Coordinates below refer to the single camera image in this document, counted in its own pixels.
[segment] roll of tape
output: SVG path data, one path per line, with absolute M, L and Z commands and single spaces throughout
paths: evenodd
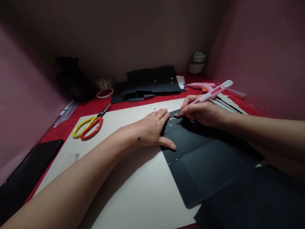
M 99 99 L 105 99 L 105 98 L 112 96 L 114 90 L 112 89 L 112 79 L 111 78 L 101 78 L 99 80 L 96 80 L 95 84 L 100 90 L 98 93 L 96 93 L 96 97 L 98 97 Z M 107 90 L 111 90 L 111 92 L 108 95 L 99 96 L 102 92 L 107 91 Z
M 106 99 L 106 98 L 112 96 L 112 94 L 114 92 L 114 90 L 112 88 L 110 88 L 110 90 L 111 90 L 111 92 L 108 95 L 105 95 L 105 96 L 99 96 L 102 93 L 102 91 L 99 91 L 99 92 L 96 93 L 96 97 L 98 97 L 99 99 Z

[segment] yellow and orange scissors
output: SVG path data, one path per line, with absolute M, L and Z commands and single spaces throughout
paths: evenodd
M 101 112 L 99 113 L 97 116 L 92 117 L 87 119 L 86 121 L 83 121 L 81 124 L 79 124 L 72 132 L 72 136 L 74 138 L 80 138 L 82 140 L 89 140 L 90 138 L 92 138 L 93 136 L 95 136 L 99 130 L 102 127 L 103 124 L 103 115 L 107 112 L 108 108 L 110 107 L 111 103 Z M 85 127 L 85 129 L 77 135 L 77 131 L 86 123 L 88 123 L 88 125 Z M 95 130 L 89 134 L 88 136 L 85 136 L 89 130 L 91 130 L 96 124 L 98 123 L 98 126 L 95 128 Z

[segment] right hand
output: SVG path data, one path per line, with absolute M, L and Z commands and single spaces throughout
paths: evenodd
M 181 106 L 182 115 L 177 116 L 177 114 L 175 114 L 175 117 L 179 118 L 186 116 L 190 120 L 196 120 L 207 127 L 219 128 L 222 123 L 228 120 L 230 112 L 209 101 L 189 105 L 201 96 L 202 95 L 188 95 Z

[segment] white paper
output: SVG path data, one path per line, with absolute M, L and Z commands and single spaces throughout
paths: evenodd
M 180 89 L 185 89 L 184 76 L 176 76 Z

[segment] white container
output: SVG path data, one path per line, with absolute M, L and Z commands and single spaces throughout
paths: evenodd
M 190 73 L 201 73 L 203 71 L 205 62 L 204 60 L 206 59 L 206 55 L 203 54 L 202 52 L 195 52 L 195 54 L 193 55 L 193 59 L 190 63 L 190 67 L 188 69 L 188 71 Z

